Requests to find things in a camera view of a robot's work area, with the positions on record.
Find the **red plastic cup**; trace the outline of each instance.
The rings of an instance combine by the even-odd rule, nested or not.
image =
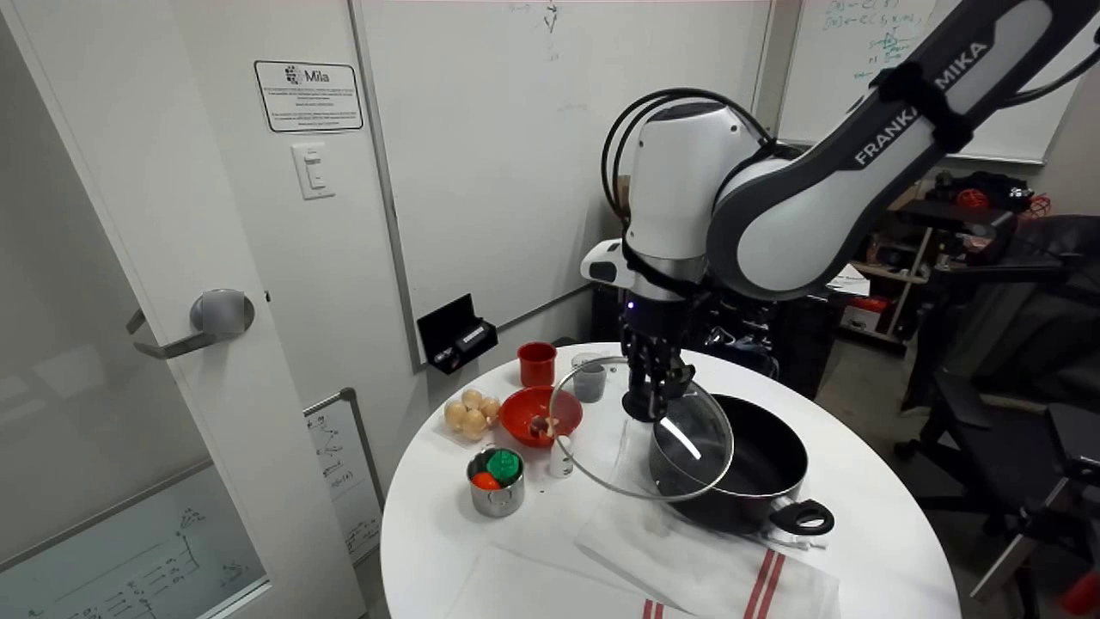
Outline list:
[[[524,388],[550,388],[554,387],[554,359],[556,348],[546,341],[529,341],[521,348],[521,387]]]

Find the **glass lid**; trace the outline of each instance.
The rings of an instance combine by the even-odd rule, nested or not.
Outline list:
[[[576,428],[556,437],[559,451],[597,485],[660,504],[684,504],[714,488],[731,465],[731,428],[726,410],[694,381],[666,403],[632,399],[627,414],[627,359],[582,359],[550,399],[550,428]]]

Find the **office chair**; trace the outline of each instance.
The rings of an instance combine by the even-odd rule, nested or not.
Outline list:
[[[962,497],[919,497],[923,508],[977,514],[991,531],[1027,540],[1067,537],[1087,554],[1084,518],[1064,518],[1067,492],[1053,505],[1060,485],[1076,485],[1067,485],[1071,457],[1049,407],[1100,416],[1100,217],[1020,223],[1001,265],[962,267],[935,285],[907,388],[907,407],[930,403],[933,416],[898,457],[925,454]],[[1034,617],[1020,564],[1013,580]]]

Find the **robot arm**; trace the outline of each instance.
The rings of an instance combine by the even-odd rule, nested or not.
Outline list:
[[[962,0],[793,163],[747,165],[761,134],[730,107],[653,113],[639,130],[628,230],[582,265],[586,279],[628,292],[627,410],[653,421],[691,381],[679,345],[704,275],[751,300],[826,288],[872,217],[961,152],[1098,12],[1100,0]]]
[[[755,300],[822,288],[872,217],[961,152],[1098,15],[1098,0],[962,0],[798,163],[747,168],[707,230],[713,275]]]

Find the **glass panel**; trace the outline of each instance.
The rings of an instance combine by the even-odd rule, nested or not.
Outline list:
[[[0,617],[192,619],[265,580],[0,19]]]

